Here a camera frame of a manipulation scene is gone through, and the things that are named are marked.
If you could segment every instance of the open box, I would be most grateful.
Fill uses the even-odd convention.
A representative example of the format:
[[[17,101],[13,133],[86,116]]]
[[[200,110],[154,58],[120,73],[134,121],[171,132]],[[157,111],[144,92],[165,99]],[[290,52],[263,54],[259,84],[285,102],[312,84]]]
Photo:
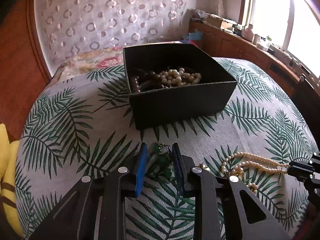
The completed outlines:
[[[193,44],[153,43],[123,49],[129,102],[138,130],[222,111],[236,88],[236,79]],[[133,93],[133,69],[160,73],[168,66],[189,67],[202,76],[191,86]]]

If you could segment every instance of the tablecloth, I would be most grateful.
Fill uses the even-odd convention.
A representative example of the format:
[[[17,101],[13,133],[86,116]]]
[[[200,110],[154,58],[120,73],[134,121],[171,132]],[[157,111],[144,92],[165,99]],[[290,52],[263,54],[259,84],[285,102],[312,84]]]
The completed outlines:
[[[222,176],[223,159],[238,151],[280,163],[307,161],[318,151],[297,108],[263,70],[245,60],[216,60],[238,80],[222,112],[144,131],[135,129],[123,65],[95,69],[43,91],[28,116],[16,166],[17,209],[26,238],[83,175],[107,176],[141,142],[149,153],[156,142],[178,142],[182,154],[216,176]],[[195,201],[181,198],[173,172],[171,177],[168,182],[148,170],[141,196],[126,201],[127,239],[192,239]],[[293,236],[308,204],[304,186],[289,175],[248,168],[244,179],[259,186],[257,197]],[[219,210],[225,239],[220,205]]]

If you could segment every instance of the metal bolt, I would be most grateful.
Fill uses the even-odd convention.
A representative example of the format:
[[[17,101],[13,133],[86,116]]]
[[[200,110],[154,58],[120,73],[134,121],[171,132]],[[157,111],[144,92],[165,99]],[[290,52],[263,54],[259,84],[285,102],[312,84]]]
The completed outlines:
[[[127,167],[120,167],[119,169],[118,169],[118,172],[119,173],[126,173],[128,171],[128,168]]]
[[[193,167],[192,168],[192,172],[193,173],[201,173],[202,172],[202,169],[200,167]]]
[[[91,177],[90,176],[83,176],[82,178],[81,178],[81,181],[83,182],[83,183],[87,183],[87,182],[89,182],[91,180]]]
[[[238,182],[239,181],[239,178],[237,176],[234,176],[234,175],[230,176],[229,179],[232,182]]]

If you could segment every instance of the brown stripe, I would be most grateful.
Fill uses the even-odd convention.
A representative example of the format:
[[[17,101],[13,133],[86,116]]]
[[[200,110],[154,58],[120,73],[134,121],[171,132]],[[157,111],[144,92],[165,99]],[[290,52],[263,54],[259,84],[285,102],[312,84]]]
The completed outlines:
[[[14,202],[12,202],[10,199],[6,198],[5,196],[1,197],[1,200],[3,203],[13,207],[13,208],[17,208],[16,204]]]
[[[11,192],[14,192],[14,186],[12,186],[11,184],[6,183],[6,182],[1,184],[1,188],[2,189],[7,189],[7,190],[9,190]]]

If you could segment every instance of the bright window pane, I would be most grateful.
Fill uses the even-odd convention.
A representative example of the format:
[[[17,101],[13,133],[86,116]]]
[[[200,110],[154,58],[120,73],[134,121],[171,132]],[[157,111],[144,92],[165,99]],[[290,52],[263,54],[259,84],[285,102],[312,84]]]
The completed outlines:
[[[304,0],[294,0],[294,21],[288,51],[303,62],[317,77],[320,25]]]
[[[256,0],[253,32],[272,38],[272,42],[283,45],[288,27],[290,0]]]

